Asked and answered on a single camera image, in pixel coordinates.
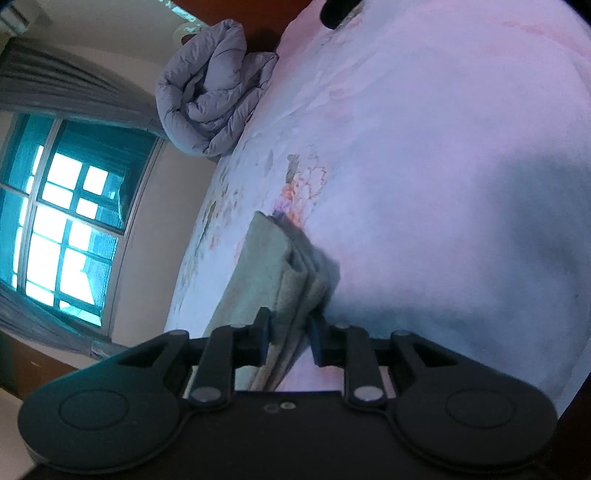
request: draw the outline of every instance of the window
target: window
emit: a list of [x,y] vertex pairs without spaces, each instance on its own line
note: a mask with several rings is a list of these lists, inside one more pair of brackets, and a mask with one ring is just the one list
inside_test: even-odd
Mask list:
[[0,163],[0,281],[108,332],[113,261],[155,136],[20,115]]

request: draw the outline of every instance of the mattress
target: mattress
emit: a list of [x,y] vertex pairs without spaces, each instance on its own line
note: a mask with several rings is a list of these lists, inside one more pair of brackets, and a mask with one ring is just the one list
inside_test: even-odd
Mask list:
[[330,261],[330,322],[412,330],[546,392],[591,369],[591,31],[560,0],[314,0],[220,159],[166,329],[205,330],[253,213]]

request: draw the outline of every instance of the green towel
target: green towel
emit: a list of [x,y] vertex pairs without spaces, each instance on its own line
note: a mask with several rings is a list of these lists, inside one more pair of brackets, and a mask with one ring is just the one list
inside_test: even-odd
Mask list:
[[205,336],[222,325],[247,325],[261,307],[274,312],[267,363],[236,371],[237,390],[274,390],[302,345],[308,314],[323,300],[328,279],[303,234],[255,212],[238,264]]

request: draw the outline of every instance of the gray curtain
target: gray curtain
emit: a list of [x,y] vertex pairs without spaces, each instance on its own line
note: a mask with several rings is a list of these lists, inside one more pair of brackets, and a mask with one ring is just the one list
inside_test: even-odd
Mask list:
[[80,353],[99,360],[116,355],[126,348],[79,333],[1,281],[0,330],[52,348]]
[[0,55],[0,110],[138,128],[166,138],[154,98],[140,87],[23,38],[11,39]]

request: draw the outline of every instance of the rolled comforter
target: rolled comforter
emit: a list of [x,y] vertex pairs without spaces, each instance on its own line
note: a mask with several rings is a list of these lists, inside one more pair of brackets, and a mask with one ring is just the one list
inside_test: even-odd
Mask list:
[[158,114],[183,152],[214,157],[230,150],[269,86],[278,57],[246,54],[240,23],[202,30],[168,62],[156,84]]

